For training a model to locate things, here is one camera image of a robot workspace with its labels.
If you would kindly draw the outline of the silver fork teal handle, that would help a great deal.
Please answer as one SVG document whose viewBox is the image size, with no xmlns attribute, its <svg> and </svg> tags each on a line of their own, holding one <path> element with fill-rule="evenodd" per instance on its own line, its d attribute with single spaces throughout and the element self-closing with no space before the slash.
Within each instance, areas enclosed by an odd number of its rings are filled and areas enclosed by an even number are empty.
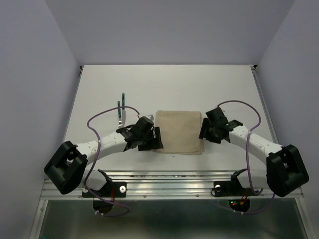
<svg viewBox="0 0 319 239">
<path fill-rule="evenodd" d="M 118 128 L 122 128 L 124 124 L 123 124 L 122 108 L 121 108 L 120 101 L 117 101 L 117 106 L 118 106 Z"/>
</svg>

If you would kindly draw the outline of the beige cloth napkin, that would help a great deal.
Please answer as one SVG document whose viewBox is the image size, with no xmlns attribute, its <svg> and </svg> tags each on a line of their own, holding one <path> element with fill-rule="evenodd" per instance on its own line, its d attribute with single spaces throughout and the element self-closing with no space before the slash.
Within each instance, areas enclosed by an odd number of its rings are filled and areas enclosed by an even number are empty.
<svg viewBox="0 0 319 239">
<path fill-rule="evenodd" d="M 160 128 L 162 149 L 166 154 L 201 155 L 203 146 L 199 139 L 202 125 L 201 112 L 157 111 L 155 125 Z"/>
</svg>

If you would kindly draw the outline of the silver knife teal handle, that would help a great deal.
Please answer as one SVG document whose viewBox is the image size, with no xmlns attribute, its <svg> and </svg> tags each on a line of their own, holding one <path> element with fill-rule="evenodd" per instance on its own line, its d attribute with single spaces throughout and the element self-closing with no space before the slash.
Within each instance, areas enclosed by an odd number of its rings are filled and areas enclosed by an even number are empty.
<svg viewBox="0 0 319 239">
<path fill-rule="evenodd" d="M 126 122 L 126 110 L 125 110 L 125 93 L 122 93 L 122 124 Z"/>
</svg>

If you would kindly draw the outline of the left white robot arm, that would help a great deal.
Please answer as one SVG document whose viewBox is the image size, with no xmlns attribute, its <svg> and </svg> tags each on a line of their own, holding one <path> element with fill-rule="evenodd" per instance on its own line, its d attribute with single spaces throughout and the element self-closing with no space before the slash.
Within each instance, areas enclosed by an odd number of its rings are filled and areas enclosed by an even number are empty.
<svg viewBox="0 0 319 239">
<path fill-rule="evenodd" d="M 106 156 L 137 148 L 139 151 L 162 149 L 160 127 L 147 117 L 135 124 L 119 128 L 94 141 L 60 145 L 44 168 L 44 173 L 62 195 L 77 188 L 92 190 L 106 196 L 113 186 L 112 179 L 102 170 L 87 169 Z"/>
</svg>

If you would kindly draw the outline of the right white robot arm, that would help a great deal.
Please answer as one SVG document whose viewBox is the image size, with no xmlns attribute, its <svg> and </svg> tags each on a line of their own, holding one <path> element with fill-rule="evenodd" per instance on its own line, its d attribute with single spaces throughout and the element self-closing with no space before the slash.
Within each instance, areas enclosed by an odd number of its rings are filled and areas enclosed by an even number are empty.
<svg viewBox="0 0 319 239">
<path fill-rule="evenodd" d="M 215 197 L 256 196 L 258 190 L 285 197 L 310 179 L 295 146 L 270 142 L 243 123 L 229 121 L 220 107 L 206 112 L 199 138 L 217 144 L 225 140 L 244 149 L 246 157 L 253 155 L 265 165 L 265 169 L 257 170 L 246 167 L 234 172 L 229 180 L 215 181 L 211 191 Z"/>
</svg>

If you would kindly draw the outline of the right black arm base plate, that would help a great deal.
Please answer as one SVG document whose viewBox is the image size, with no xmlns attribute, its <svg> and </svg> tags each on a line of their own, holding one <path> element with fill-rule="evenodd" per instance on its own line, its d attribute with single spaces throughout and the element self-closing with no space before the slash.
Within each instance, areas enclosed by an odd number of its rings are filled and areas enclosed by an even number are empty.
<svg viewBox="0 0 319 239">
<path fill-rule="evenodd" d="M 211 189 L 211 195 L 214 197 L 242 197 L 255 196 L 253 191 L 243 188 L 238 181 L 215 181 Z"/>
</svg>

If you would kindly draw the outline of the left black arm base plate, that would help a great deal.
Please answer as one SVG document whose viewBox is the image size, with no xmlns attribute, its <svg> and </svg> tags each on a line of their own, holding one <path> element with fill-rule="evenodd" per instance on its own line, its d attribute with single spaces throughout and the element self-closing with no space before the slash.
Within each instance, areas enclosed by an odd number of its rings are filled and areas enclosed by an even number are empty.
<svg viewBox="0 0 319 239">
<path fill-rule="evenodd" d="M 91 192 L 82 192 L 83 198 L 94 198 L 95 194 L 102 198 L 125 198 L 127 193 L 127 182 L 120 181 L 120 182 L 111 182 L 107 183 L 105 186 L 102 187 L 100 190 L 93 190 Z"/>
</svg>

